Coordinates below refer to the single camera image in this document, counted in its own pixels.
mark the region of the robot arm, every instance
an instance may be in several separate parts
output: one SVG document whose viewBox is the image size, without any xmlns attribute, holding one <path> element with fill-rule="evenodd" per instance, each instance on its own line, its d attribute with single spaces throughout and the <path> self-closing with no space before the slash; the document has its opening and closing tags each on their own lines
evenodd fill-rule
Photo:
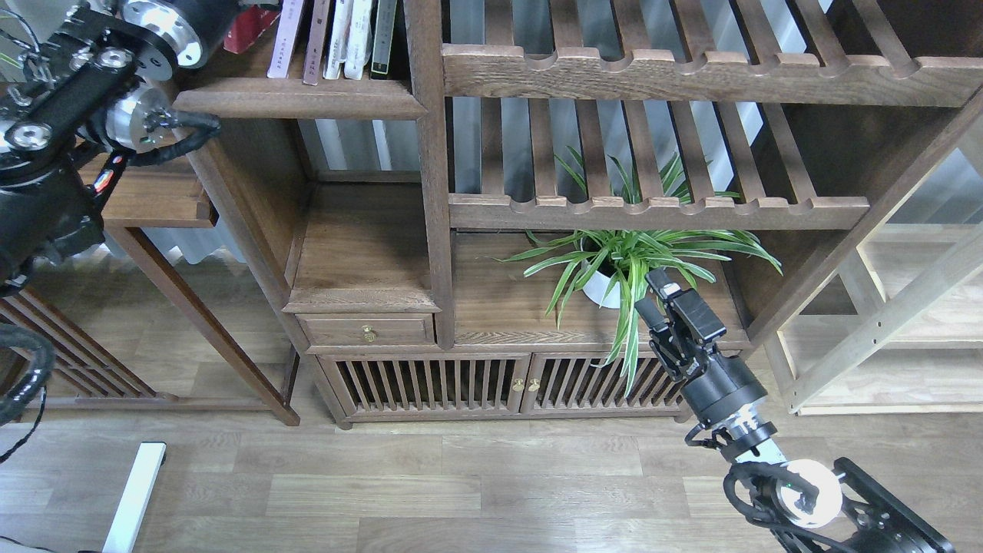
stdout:
<svg viewBox="0 0 983 553">
<path fill-rule="evenodd" d="M 685 383 L 682 396 L 698 421 L 686 444 L 718 450 L 731 463 L 723 492 L 748 522 L 770 530 L 789 553 L 954 552 L 938 531 L 849 459 L 836 460 L 833 470 L 816 461 L 788 461 L 772 439 L 775 425 L 758 413 L 764 387 L 743 360 L 718 349 L 726 332 L 721 320 L 696 290 L 682 290 L 665 270 L 650 272 L 646 281 L 658 307 L 642 299 L 636 308 L 649 327 L 649 346 L 670 378 Z M 709 437 L 698 440 L 703 432 Z M 738 482 L 747 488 L 749 503 L 738 497 Z M 844 496 L 843 485 L 863 501 Z M 840 511 L 857 528 L 846 541 L 814 531 Z"/>
<path fill-rule="evenodd" d="M 21 54 L 27 81 L 0 98 L 0 296 L 16 293 L 36 258 L 60 263 L 101 243 L 100 212 L 128 165 L 160 164 L 218 134 L 218 118 L 176 111 L 148 80 L 204 65 L 238 0 L 124 0 L 74 8 Z M 112 12 L 118 8 L 121 17 Z M 158 148 L 163 129 L 198 132 Z M 78 168 L 111 152 L 96 183 Z"/>
</svg>

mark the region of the cabinet door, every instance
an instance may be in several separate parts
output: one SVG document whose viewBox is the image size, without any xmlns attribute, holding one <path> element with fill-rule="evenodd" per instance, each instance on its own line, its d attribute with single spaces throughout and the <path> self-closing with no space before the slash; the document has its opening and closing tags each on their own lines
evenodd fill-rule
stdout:
<svg viewBox="0 0 983 553">
<path fill-rule="evenodd" d="M 680 385 L 653 354 L 639 356 L 635 386 L 625 394 L 619 357 L 602 365 L 603 353 L 535 353 L 522 413 L 584 415 L 591 412 L 676 416 Z"/>
<path fill-rule="evenodd" d="M 318 357 L 351 420 L 482 418 L 517 413 L 529 354 Z"/>
</svg>

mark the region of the white pot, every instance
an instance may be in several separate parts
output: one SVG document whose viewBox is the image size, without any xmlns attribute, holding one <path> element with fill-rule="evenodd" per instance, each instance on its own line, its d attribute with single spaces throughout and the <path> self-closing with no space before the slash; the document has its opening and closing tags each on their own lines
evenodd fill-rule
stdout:
<svg viewBox="0 0 983 553">
<path fill-rule="evenodd" d="M 607 291 L 607 286 L 610 284 L 611 278 L 607 275 L 602 275 L 600 271 L 594 272 L 593 275 L 584 284 L 584 293 L 587 297 L 591 298 L 591 301 L 600 305 L 601 307 L 607 307 L 610 309 L 620 309 L 621 307 L 621 283 L 616 282 L 614 288 L 605 297 L 605 292 Z"/>
</svg>

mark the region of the potted plant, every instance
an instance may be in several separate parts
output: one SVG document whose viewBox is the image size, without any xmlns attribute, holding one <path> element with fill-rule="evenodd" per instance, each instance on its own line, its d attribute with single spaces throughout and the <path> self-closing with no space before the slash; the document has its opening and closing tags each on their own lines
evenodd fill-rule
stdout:
<svg viewBox="0 0 983 553">
<path fill-rule="evenodd" d="M 556 159 L 586 194 L 583 158 L 576 150 L 567 148 L 580 170 L 570 166 L 559 156 Z M 629 174 L 616 157 L 610 158 L 621 177 L 621 198 L 627 203 L 640 203 L 642 193 L 638 172 L 632 167 Z M 692 202 L 678 154 L 660 169 L 659 174 L 667 196 L 678 198 L 682 204 Z M 614 183 L 611 183 L 611 193 L 618 195 L 619 192 Z M 736 196 L 730 192 L 718 192 L 718 195 Z M 730 261 L 727 254 L 736 253 L 761 258 L 781 272 L 781 263 L 765 251 L 757 236 L 743 230 L 577 229 L 550 241 L 541 240 L 530 231 L 526 231 L 526 234 L 535 247 L 501 261 L 530 260 L 557 249 L 572 248 L 572 251 L 564 251 L 539 261 L 523 273 L 525 277 L 530 277 L 547 267 L 563 266 L 547 307 L 547 314 L 555 309 L 558 328 L 567 301 L 578 290 L 588 289 L 588 297 L 602 307 L 619 309 L 614 341 L 603 364 L 612 363 L 622 348 L 624 349 L 621 374 L 626 377 L 626 396 L 634 386 L 638 364 L 638 315 L 635 312 L 635 302 L 645 297 L 648 289 L 645 275 L 649 271 L 659 267 L 676 269 L 691 286 L 696 287 L 697 278 L 708 282 L 714 282 L 716 278 L 713 273 L 692 260 Z"/>
</svg>

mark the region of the bookshelf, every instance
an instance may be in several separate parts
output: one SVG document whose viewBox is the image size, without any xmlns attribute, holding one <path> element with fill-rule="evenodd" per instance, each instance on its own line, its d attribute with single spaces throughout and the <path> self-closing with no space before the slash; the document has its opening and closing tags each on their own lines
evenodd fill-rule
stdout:
<svg viewBox="0 0 983 553">
<path fill-rule="evenodd" d="M 304 87 L 300 57 L 296 79 L 270 81 L 261 76 L 268 43 L 243 57 L 218 56 L 180 83 L 180 108 L 227 118 L 222 137 L 193 154 L 192 165 L 287 335 L 306 352 L 340 427 L 381 419 L 685 417 L 678 390 L 663 386 L 658 368 L 646 373 L 643 400 L 608 408 L 617 406 L 607 400 L 619 362 L 594 365 L 607 350 L 611 314 L 578 298 L 558 331 L 542 314 L 549 275 L 523 279 L 521 264 L 493 260 L 526 247 L 517 231 L 755 230 L 784 275 L 735 260 L 713 268 L 717 284 L 701 287 L 728 325 L 725 347 L 748 351 L 809 303 L 983 106 L 977 2 L 942 11 L 927 1 L 836 0 L 824 14 L 816 0 L 795 0 L 789 6 L 807 48 L 784 52 L 760 5 L 738 0 L 730 5 L 745 54 L 718 51 L 700 2 L 666 1 L 681 53 L 652 47 L 639 25 L 645 4 L 631 0 L 611 3 L 618 59 L 585 46 L 573 0 L 549 2 L 547 55 L 515 45 L 512 3 L 487 2 L 484 42 L 470 44 L 447 40 L 447 3 L 420 0 L 406 5 L 408 83 Z M 482 178 L 473 193 L 454 191 L 450 168 L 450 99 L 461 96 L 482 105 Z M 506 97 L 529 98 L 530 182 L 506 182 L 499 165 L 504 139 L 495 129 Z M 587 197 L 565 196 L 555 184 L 556 138 L 547 121 L 555 98 L 576 103 Z M 620 102 L 632 161 L 647 175 L 641 205 L 607 191 L 597 118 L 604 99 Z M 693 100 L 715 103 L 738 199 L 714 196 Z M 643 116 L 650 101 L 669 102 L 692 205 L 663 198 L 655 185 L 658 162 Z M 765 121 L 750 139 L 736 113 L 744 101 L 756 102 Z M 299 144 L 301 118 L 416 120 L 421 171 L 317 182 Z M 375 182 L 386 180 L 415 182 Z"/>
</svg>

